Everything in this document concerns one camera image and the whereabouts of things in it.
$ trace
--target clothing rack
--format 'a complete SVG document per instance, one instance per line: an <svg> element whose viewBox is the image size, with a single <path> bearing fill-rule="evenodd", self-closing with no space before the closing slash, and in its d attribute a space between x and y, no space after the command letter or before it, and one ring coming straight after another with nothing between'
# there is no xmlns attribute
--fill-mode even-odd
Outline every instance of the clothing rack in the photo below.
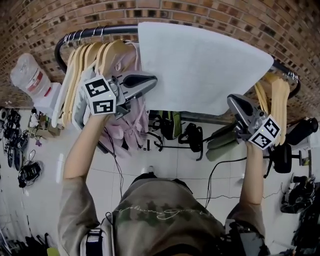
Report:
<svg viewBox="0 0 320 256"><path fill-rule="evenodd" d="M84 38L91 38L91 37L102 37L106 35L112 35L112 34L137 34L138 33L138 25L137 24L128 24L128 25L113 25L113 26L98 26L95 28L86 28L84 30L78 30L75 32L71 32L69 34L66 34L64 37L62 37L59 42L56 44L54 49L54 57L56 62L58 63L61 70L66 73L67 72L67 65L61 58L60 49L63 45L68 45L69 43L75 43L79 42L81 39ZM286 79L290 79L296 83L295 88L293 91L289 94L289 99L297 95L297 93L300 91L301 88L301 82L299 80L298 75L296 75L293 71L282 65L279 61L273 60L273 64L271 69L277 69L283 73L283 76ZM212 140L216 136L222 135L228 130L232 129L233 126L227 127L226 130L222 131L221 134L216 134L215 136L211 136L209 138L206 138L203 140L203 142L207 142L210 139ZM107 153L108 150L101 144L98 144L98 147L104 152Z"/></svg>

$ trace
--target tile floor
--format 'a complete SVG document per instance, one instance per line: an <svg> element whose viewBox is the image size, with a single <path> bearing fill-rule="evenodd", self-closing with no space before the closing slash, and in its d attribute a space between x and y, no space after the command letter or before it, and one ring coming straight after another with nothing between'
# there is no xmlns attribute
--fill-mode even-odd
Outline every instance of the tile floor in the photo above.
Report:
<svg viewBox="0 0 320 256"><path fill-rule="evenodd" d="M25 129L29 119L29 111L20 111L22 115L21 127ZM202 126L204 138L211 135L221 125L197 123ZM69 127L61 132L55 139L41 140L42 146L35 145L35 140L30 139L27 154L36 150L34 160L44 163L42 176L30 187L18 187L18 172L8 167L7 159L0 152L1 180L0 187L0 224L2 231L9 238L23 240L32 234L48 232L54 243L57 242L57 219L59 216L59 199L61 195L61 180L64 162L79 132ZM177 146L178 141L165 141L167 146ZM152 150L140 151L130 159L119 159L122 169L125 191L131 182L141 173L143 168L154 166L158 177L179 178L193 191L195 198L201 204L205 203L207 195L208 177L216 163L225 160L235 160L246 156L244 144L222 156L215 162L209 162L204 155L201 161L196 161L197 153L190 149L165 148L162 152ZM242 177L245 171L245 162L222 163L218 165L212 176L212 197L225 195L239 197L241 192ZM298 166L295 162L293 172L299 175L308 173L307 167ZM283 183L285 188L290 180L291 173L278 174L271 170L265 180L264 195L279 192ZM115 167L114 159L110 154L103 154L98 149L95 151L87 184L93 196L99 220L106 212L111 212L120 200L120 177ZM293 231L298 225L298 215L282 214L280 212L281 193L263 200L263 217L266 227L266 243L273 253L284 249L278 243L290 244ZM238 202L237 198L220 197L211 199L208 210L222 223L226 216Z"/></svg>

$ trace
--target white towel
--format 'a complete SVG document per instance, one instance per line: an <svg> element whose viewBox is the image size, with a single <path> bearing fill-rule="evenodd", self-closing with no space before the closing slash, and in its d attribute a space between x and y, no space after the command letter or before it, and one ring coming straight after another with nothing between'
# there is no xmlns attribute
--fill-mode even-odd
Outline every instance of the white towel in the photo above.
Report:
<svg viewBox="0 0 320 256"><path fill-rule="evenodd" d="M201 28L138 25L142 70L158 78L145 95L148 110L222 115L229 94L243 95L273 58L242 41Z"/></svg>

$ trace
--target person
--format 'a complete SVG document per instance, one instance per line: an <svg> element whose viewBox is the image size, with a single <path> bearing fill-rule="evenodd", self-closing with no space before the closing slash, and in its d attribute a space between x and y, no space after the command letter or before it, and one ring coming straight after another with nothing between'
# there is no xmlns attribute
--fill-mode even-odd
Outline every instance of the person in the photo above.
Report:
<svg viewBox="0 0 320 256"><path fill-rule="evenodd" d="M80 255L81 243L88 232L97 227L107 232L108 225L112 227L113 255L217 255L214 245L225 234L224 226L179 180L143 174L124 193L118 207L99 223L86 178L107 119L105 115L91 116L66 159L58 221L60 255ZM227 219L263 238L263 152L249 142L246 145L247 162L239 203ZM84 255L99 255L86 250Z"/></svg>

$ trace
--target brick wall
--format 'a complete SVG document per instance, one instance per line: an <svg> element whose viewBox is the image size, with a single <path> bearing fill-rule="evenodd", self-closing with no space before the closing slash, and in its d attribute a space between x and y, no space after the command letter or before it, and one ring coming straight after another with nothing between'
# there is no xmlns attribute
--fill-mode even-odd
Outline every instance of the brick wall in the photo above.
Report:
<svg viewBox="0 0 320 256"><path fill-rule="evenodd" d="M11 101L15 107L32 106L10 82L10 70L20 54L30 52L51 81L62 82L54 48L66 33L157 21L222 33L268 52L301 79L301 91L288 103L289 120L320 116L316 0L2 0L0 10L0 105ZM62 49L64 59L68 52L70 48ZM252 89L247 95L256 97Z"/></svg>

